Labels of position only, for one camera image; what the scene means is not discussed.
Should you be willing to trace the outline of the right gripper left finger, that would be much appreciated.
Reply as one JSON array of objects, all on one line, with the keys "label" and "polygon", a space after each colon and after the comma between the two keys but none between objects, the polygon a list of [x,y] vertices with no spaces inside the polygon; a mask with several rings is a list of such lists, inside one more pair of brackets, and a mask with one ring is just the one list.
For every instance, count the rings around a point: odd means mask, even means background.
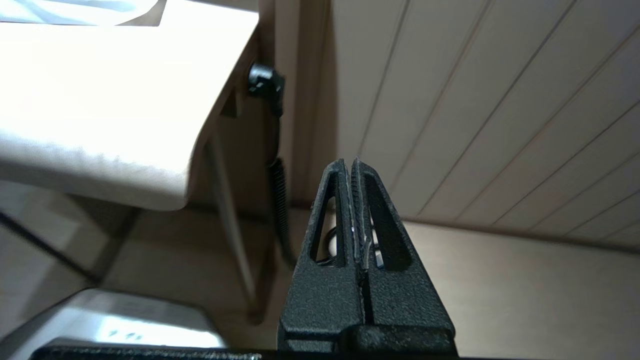
[{"label": "right gripper left finger", "polygon": [[[337,258],[334,266],[316,262],[327,205],[336,205]],[[279,317],[278,350],[332,353],[346,328],[363,321],[352,196],[345,161],[325,168],[311,208],[307,231]]]}]

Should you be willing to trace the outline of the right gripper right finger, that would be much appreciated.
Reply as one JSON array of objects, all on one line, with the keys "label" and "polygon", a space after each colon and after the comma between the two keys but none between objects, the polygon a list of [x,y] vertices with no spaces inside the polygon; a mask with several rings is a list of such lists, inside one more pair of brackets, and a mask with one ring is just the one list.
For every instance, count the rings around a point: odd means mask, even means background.
[{"label": "right gripper right finger", "polygon": [[363,323],[350,328],[354,353],[454,356],[456,330],[381,177],[351,168]]}]

